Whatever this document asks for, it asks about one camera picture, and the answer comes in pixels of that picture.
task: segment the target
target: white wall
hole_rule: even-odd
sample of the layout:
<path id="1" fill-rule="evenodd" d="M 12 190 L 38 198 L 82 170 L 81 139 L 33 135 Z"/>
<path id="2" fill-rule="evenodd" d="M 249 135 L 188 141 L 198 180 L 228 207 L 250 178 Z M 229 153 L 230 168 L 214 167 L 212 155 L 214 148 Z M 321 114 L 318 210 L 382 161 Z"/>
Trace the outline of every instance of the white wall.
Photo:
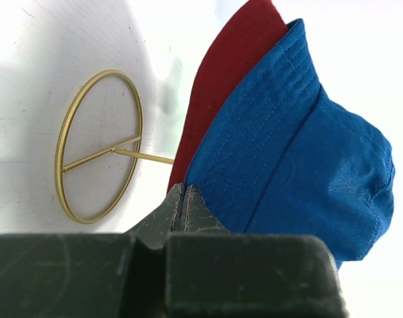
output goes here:
<path id="1" fill-rule="evenodd" d="M 0 233 L 125 231 L 164 197 L 170 167 L 140 162 L 125 198 L 104 221 L 71 222 L 54 186 L 54 153 L 73 96 L 117 68 L 140 92 L 142 151 L 174 157 L 195 72 L 244 0 L 0 0 Z M 403 317 L 403 0 L 274 0 L 284 20 L 302 17 L 328 94 L 364 116 L 394 148 L 391 229 L 341 283 L 352 317 Z M 131 96 L 100 83 L 77 114 L 73 160 L 134 131 Z M 109 155 L 71 174 L 82 215 L 117 190 L 127 158 Z"/>

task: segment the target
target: red fabric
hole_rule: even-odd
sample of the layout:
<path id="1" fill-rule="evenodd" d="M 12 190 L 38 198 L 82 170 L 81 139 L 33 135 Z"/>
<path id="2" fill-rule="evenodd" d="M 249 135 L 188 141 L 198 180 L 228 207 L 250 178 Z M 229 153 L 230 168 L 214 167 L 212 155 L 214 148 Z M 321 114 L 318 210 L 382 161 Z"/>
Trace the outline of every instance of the red fabric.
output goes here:
<path id="1" fill-rule="evenodd" d="M 287 32 L 271 0 L 249 0 L 220 31 L 194 80 L 167 191 L 184 182 L 195 152 L 231 92 Z"/>

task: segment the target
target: blue fabric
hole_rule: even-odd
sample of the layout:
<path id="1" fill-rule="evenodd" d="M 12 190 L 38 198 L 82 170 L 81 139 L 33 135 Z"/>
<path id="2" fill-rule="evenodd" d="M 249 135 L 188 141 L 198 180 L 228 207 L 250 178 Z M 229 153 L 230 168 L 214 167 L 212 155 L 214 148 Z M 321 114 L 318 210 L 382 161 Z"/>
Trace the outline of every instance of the blue fabric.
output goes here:
<path id="1" fill-rule="evenodd" d="M 388 229 L 393 177 L 389 142 L 328 98 L 296 20 L 226 100 L 185 184 L 231 232 L 314 235 L 339 268 Z"/>

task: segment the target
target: gold rod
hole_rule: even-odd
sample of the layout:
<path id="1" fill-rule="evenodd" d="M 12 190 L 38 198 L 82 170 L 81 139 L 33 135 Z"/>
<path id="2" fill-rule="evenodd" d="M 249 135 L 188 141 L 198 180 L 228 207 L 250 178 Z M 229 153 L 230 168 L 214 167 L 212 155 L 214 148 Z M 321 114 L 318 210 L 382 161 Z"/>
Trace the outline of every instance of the gold rod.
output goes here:
<path id="1" fill-rule="evenodd" d="M 68 165 L 64 166 L 62 168 L 62 172 L 66 173 L 66 172 L 68 172 L 68 171 L 70 171 L 70 170 L 72 170 L 74 168 L 77 168 L 77 167 L 79 167 L 79 166 L 81 166 L 83 164 L 86 164 L 87 162 L 90 162 L 90 161 L 92 161 L 92 160 L 94 160 L 94 159 L 96 159 L 98 157 L 101 157 L 101 156 L 103 156 L 105 154 L 108 154 L 109 152 L 114 152 L 114 150 L 116 148 L 123 147 L 126 144 L 137 142 L 140 139 L 141 139 L 141 136 L 132 137 L 132 138 L 130 138 L 128 140 L 125 140 L 124 142 L 121 142 L 120 144 L 117 144 L 116 146 L 108 147 L 107 149 L 98 151 L 98 152 L 96 152 L 94 154 L 90 154 L 89 156 L 86 156 L 86 157 L 84 157 L 82 159 L 76 160 L 75 162 L 72 162 L 71 164 L 68 164 Z"/>
<path id="2" fill-rule="evenodd" d="M 162 162 L 164 164 L 173 164 L 173 161 L 174 161 L 173 159 L 152 156 L 151 154 L 142 154 L 140 152 L 129 151 L 129 150 L 125 150 L 125 149 L 114 149 L 113 152 L 116 153 L 116 154 L 122 154 L 122 155 L 128 156 L 128 157 L 134 157 L 134 158 L 146 159 L 146 160 L 151 160 L 151 161 L 156 161 L 156 162 Z"/>

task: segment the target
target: white background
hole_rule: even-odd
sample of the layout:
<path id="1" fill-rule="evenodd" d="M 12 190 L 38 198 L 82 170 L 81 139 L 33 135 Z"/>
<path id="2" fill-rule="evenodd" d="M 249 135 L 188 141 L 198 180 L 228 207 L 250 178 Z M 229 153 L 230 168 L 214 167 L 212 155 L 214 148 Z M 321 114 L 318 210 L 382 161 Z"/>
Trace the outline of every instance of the white background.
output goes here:
<path id="1" fill-rule="evenodd" d="M 140 92 L 142 151 L 174 157 L 195 72 L 244 0 L 0 0 L 0 234 L 125 231 L 165 195 L 170 166 L 139 162 L 125 198 L 104 221 L 72 223 L 54 187 L 57 136 L 73 96 L 116 68 Z M 344 264 L 351 316 L 403 317 L 403 0 L 274 0 L 284 20 L 303 18 L 330 97 L 377 126 L 393 145 L 395 213 L 362 262 Z M 115 79 L 78 112 L 66 157 L 74 160 L 134 132 L 129 93 Z M 129 161 L 109 155 L 66 180 L 83 216 L 100 209 Z"/>

